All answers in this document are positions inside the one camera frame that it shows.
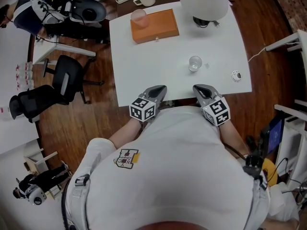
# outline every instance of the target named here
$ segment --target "white desk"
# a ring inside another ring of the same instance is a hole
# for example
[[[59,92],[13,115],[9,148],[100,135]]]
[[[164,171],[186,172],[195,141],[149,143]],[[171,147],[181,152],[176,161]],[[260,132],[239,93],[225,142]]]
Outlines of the white desk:
[[[95,52],[92,52],[89,50],[76,48],[76,47],[72,47],[72,46],[64,45],[64,44],[58,44],[59,39],[57,37],[48,39],[48,41],[51,41],[51,42],[40,40],[37,43],[35,41],[34,53],[33,53],[33,64],[37,64],[38,62],[44,60],[54,50],[63,50],[66,52],[72,52],[72,53],[77,53],[77,54],[91,56],[91,57],[96,56]]]
[[[276,49],[278,47],[281,47],[283,45],[286,45],[290,42],[293,41],[298,41],[298,45],[293,45],[292,47],[287,48],[287,50],[289,52],[300,49],[301,54],[302,54],[302,58],[303,58],[303,62],[304,62],[304,67],[305,67],[305,75],[306,75],[306,79],[307,79],[307,32],[304,32],[302,30],[297,30],[296,33],[293,33],[292,35],[285,37],[281,40],[279,40],[276,43],[273,43],[269,46],[266,47],[266,51],[271,51],[273,49]]]
[[[195,97],[194,84],[209,84],[221,94],[250,92],[247,56],[239,27],[229,7],[219,20],[199,28],[192,16],[183,12],[180,2],[146,8],[147,13],[173,9],[179,36],[137,44],[132,40],[130,15],[110,21],[111,50],[119,106],[131,104],[148,87],[167,86],[165,101]],[[189,58],[199,56],[199,71],[189,71]],[[240,82],[231,74],[239,70]]]

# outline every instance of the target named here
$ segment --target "wooden box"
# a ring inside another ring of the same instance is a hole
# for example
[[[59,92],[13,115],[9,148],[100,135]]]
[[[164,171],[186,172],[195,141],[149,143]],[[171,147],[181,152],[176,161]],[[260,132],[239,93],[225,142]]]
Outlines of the wooden box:
[[[148,14],[149,26],[140,28],[130,20],[133,40],[140,44],[170,36],[178,36],[179,31],[172,9]]]

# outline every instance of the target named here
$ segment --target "black cable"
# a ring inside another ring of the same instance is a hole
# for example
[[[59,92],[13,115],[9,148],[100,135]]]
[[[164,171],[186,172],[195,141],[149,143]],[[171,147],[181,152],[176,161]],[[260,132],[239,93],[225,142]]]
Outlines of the black cable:
[[[268,182],[273,178],[273,176],[275,175],[275,173],[276,173],[276,171],[277,171],[279,165],[280,165],[285,159],[286,159],[287,164],[288,164],[288,158],[283,158],[283,159],[279,162],[279,164],[277,165],[277,167],[276,167],[276,169],[275,169],[273,175],[270,177],[270,179],[268,180]]]
[[[302,195],[302,193],[301,193],[303,184],[305,184],[305,185],[307,186],[307,183],[306,183],[306,182],[302,182],[301,185],[300,185],[300,187],[299,187],[299,191],[300,191],[301,196],[304,198],[305,195]]]
[[[64,230],[69,230],[69,224],[68,224],[68,219],[67,219],[67,214],[66,214],[66,195],[67,195],[67,188],[69,185],[69,182],[71,180],[69,179],[63,189],[63,194],[61,198],[61,212],[62,212],[62,218],[63,218],[63,223],[64,223]]]
[[[285,193],[290,193],[290,192],[297,192],[297,191],[296,191],[296,190],[285,191],[285,192],[282,192],[282,194],[285,194]]]
[[[60,12],[60,11],[58,11],[58,10],[50,10],[50,9],[48,9],[48,6],[47,6],[47,12],[48,12],[52,17],[54,17],[54,18],[56,18],[56,17],[53,16],[53,14],[51,14],[50,11],[52,11],[52,12]],[[84,19],[83,19],[83,17],[82,17],[81,15],[79,15],[79,14],[77,14],[77,13],[75,13],[75,12],[72,12],[72,11],[71,11],[71,12],[68,12],[68,13],[70,13],[70,14],[76,14],[77,16],[79,16],[79,17],[81,18],[81,20],[82,20],[83,25],[86,26],[86,25],[85,25],[85,22],[84,22]],[[41,38],[41,39],[44,40],[44,41],[46,41],[46,42],[54,43],[54,42],[48,41],[48,40],[46,40],[46,39],[44,39],[44,38]],[[71,42],[69,42],[69,43],[58,43],[58,44],[67,45],[67,44],[71,44],[71,43],[76,42],[76,41],[81,40],[81,39],[83,39],[83,36],[80,37],[80,38],[77,38],[77,39],[75,39],[75,40],[73,40],[73,41],[71,41]]]
[[[225,147],[227,147],[228,149],[230,149],[231,151],[233,151],[236,155],[238,155],[241,159],[243,159],[244,161],[246,161],[246,158],[239,152],[237,151],[236,149],[234,149],[233,147],[229,146],[228,144],[226,143],[223,143],[223,145]]]
[[[286,164],[286,168],[285,168],[285,173],[286,174],[288,174],[288,172],[287,172],[287,165],[288,165],[288,162],[287,162],[287,164]],[[299,186],[299,193],[300,193],[300,195],[302,195],[302,185],[304,184],[304,183],[306,183],[306,182],[299,182],[299,181],[297,181],[297,180],[293,180],[293,179],[291,179],[291,178],[288,178],[288,180],[291,180],[291,181],[294,181],[294,182],[297,182],[297,183],[299,183],[300,184],[300,186]]]

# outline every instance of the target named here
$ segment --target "hand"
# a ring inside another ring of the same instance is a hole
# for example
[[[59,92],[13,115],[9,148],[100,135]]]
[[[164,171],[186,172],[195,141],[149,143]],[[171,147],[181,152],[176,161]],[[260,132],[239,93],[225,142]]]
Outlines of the hand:
[[[42,29],[38,32],[37,35],[41,38],[48,39],[48,35],[47,35],[47,31],[45,27],[42,27]]]
[[[35,176],[35,177],[38,176],[38,172],[36,172],[36,171],[33,171],[31,174],[32,174],[33,176]]]

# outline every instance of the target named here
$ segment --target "small glass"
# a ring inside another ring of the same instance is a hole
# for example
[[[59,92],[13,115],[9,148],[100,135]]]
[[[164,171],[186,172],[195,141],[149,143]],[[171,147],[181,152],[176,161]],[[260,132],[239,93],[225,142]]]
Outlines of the small glass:
[[[145,28],[149,26],[149,18],[145,10],[135,10],[131,14],[131,20],[137,24],[139,28]]]
[[[198,71],[201,68],[202,60],[198,56],[192,56],[189,60],[189,69],[190,71]]]

